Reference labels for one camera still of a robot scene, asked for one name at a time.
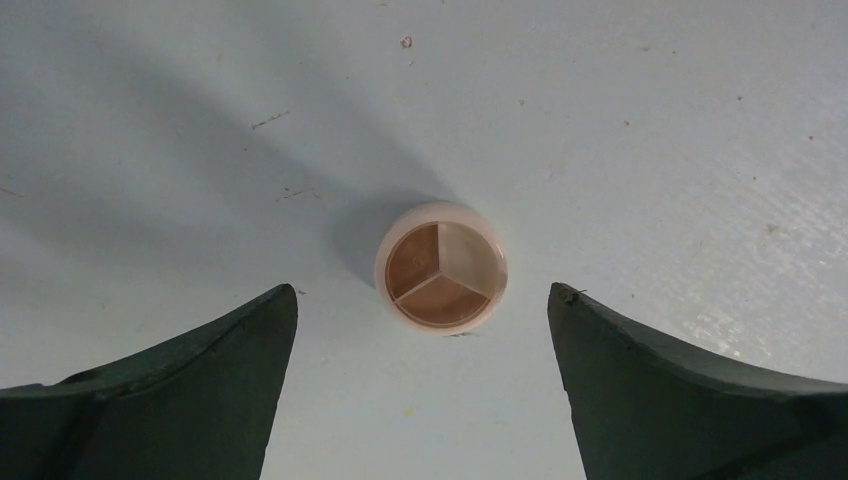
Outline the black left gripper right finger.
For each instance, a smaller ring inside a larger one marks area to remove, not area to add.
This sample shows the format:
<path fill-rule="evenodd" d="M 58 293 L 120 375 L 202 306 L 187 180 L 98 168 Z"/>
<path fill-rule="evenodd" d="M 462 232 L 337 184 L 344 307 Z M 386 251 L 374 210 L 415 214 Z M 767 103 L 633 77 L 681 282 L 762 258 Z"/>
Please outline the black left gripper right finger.
<path fill-rule="evenodd" d="M 733 360 L 563 283 L 552 343 L 590 479 L 843 479 L 847 387 Z"/>

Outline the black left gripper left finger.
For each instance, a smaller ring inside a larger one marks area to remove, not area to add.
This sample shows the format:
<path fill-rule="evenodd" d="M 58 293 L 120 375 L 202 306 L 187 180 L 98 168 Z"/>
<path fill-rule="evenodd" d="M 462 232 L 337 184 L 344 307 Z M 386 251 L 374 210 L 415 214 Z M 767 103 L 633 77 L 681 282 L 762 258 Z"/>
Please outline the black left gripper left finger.
<path fill-rule="evenodd" d="M 1 392 L 5 479 L 257 479 L 298 323 L 295 290 L 53 384 Z"/>

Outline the round cream compact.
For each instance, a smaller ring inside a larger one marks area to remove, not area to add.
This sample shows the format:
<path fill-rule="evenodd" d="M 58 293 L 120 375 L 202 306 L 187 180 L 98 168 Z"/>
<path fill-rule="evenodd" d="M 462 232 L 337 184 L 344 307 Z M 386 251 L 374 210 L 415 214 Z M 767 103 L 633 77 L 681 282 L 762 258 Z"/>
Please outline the round cream compact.
<path fill-rule="evenodd" d="M 374 287 L 389 311 L 428 334 L 458 336 L 491 317 L 509 278 L 503 243 L 475 210 L 451 202 L 401 215 L 375 254 Z"/>

